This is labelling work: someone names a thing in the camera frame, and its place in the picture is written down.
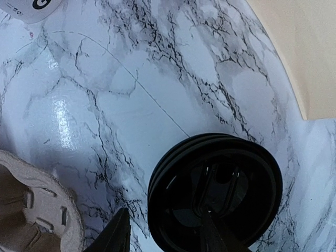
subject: white cup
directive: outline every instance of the white cup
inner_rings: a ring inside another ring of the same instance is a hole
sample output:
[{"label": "white cup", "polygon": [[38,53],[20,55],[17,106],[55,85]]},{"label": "white cup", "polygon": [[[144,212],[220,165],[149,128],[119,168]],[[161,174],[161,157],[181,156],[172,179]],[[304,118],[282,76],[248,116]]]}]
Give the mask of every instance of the white cup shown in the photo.
[{"label": "white cup", "polygon": [[0,9],[27,24],[49,16],[62,0],[0,0]]}]

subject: black plastic lid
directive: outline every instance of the black plastic lid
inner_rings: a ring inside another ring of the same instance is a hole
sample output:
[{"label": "black plastic lid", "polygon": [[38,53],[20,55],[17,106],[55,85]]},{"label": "black plastic lid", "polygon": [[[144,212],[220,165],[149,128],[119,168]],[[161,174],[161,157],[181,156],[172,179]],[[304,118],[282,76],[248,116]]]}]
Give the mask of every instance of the black plastic lid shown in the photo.
[{"label": "black plastic lid", "polygon": [[281,195],[279,166],[262,146],[226,134],[197,135],[157,164],[148,192],[149,228],[164,251],[201,251],[205,204],[250,246],[271,224]]}]

